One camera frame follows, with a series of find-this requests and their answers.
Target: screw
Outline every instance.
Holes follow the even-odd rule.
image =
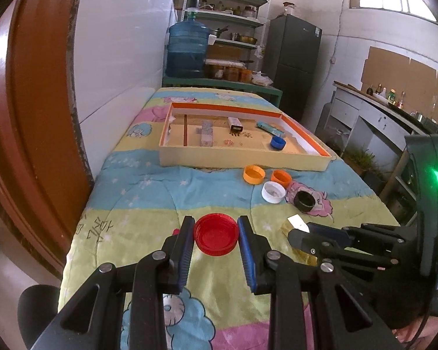
[[[153,252],[153,259],[154,260],[164,259],[165,256],[166,256],[166,254],[162,250],[158,250],[158,251]]]
[[[103,263],[99,266],[99,271],[106,273],[112,270],[112,263]]]
[[[278,260],[281,257],[281,253],[276,250],[271,250],[267,252],[266,256],[268,259]]]
[[[321,263],[321,271],[323,272],[333,272],[334,271],[334,266],[331,263]]]

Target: cabinet drawer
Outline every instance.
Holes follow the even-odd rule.
[[[349,128],[353,128],[359,116],[359,111],[353,106],[335,98],[330,114]]]
[[[386,138],[401,150],[405,148],[405,136],[409,135],[401,126],[389,118],[386,114],[372,106],[365,106],[360,110],[360,117],[372,124]]]
[[[365,103],[365,101],[357,96],[354,96],[352,93],[340,90],[339,88],[336,89],[334,97],[345,102],[346,104],[349,104],[350,106],[353,106],[356,109],[360,109],[360,107]]]
[[[409,135],[402,127],[396,124],[391,118],[383,115],[382,120],[378,124],[378,128],[392,143],[398,148],[404,150],[405,136]]]

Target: plastic bag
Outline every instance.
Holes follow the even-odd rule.
[[[253,55],[256,56],[258,59],[263,59],[263,53],[264,49],[261,46],[258,46]]]
[[[273,81],[267,77],[262,76],[261,71],[253,74],[251,82],[256,85],[261,85],[263,87],[267,87],[273,83]]]

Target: wooden door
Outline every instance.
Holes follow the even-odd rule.
[[[72,87],[78,0],[14,0],[0,18],[0,205],[61,274],[92,177]]]

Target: floor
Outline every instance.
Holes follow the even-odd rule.
[[[0,336],[10,350],[26,350],[18,328],[21,293],[36,284],[0,251]]]

